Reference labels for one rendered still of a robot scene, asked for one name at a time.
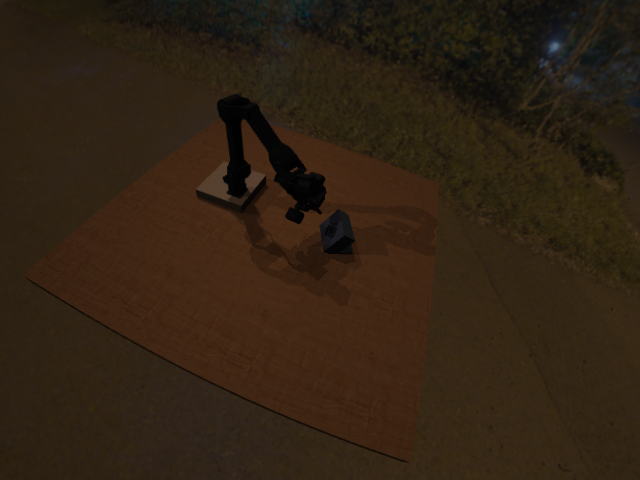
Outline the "dark grey sloped panel with hole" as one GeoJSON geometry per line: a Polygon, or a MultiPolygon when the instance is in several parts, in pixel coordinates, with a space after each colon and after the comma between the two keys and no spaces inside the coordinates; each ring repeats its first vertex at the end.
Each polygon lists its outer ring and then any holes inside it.
{"type": "Polygon", "coordinates": [[[323,251],[328,254],[352,254],[355,242],[349,215],[340,209],[319,225],[323,251]]]}

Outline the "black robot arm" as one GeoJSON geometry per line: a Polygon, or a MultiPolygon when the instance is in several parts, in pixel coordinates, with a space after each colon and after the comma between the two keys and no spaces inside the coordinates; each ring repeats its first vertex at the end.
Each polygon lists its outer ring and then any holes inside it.
{"type": "Polygon", "coordinates": [[[270,124],[260,111],[260,107],[239,94],[221,99],[217,102],[218,113],[226,124],[230,162],[227,175],[223,180],[228,184],[227,194],[241,198],[248,188],[246,180],[251,172],[251,165],[244,160],[241,122],[246,120],[253,132],[265,146],[269,162],[277,172],[277,182],[289,194],[301,194],[304,204],[319,208],[325,200],[326,188],[314,175],[307,175],[304,164],[295,155],[290,146],[279,140],[270,124]],[[293,172],[289,172],[297,167],[293,172]]]}

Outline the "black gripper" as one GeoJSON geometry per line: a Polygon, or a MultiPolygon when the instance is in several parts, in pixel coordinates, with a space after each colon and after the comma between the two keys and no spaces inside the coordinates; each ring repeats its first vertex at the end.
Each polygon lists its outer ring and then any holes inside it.
{"type": "MultiPolygon", "coordinates": [[[[325,178],[320,174],[311,172],[309,175],[314,175],[315,179],[320,180],[321,184],[323,184],[325,181],[325,178]]],[[[294,200],[297,201],[297,203],[294,206],[295,208],[290,207],[288,209],[287,213],[285,214],[285,217],[292,222],[300,224],[304,218],[304,213],[301,212],[300,210],[308,212],[309,209],[314,211],[316,211],[316,209],[308,203],[304,204],[301,200],[301,194],[295,193],[290,195],[293,197],[294,200]]]]}

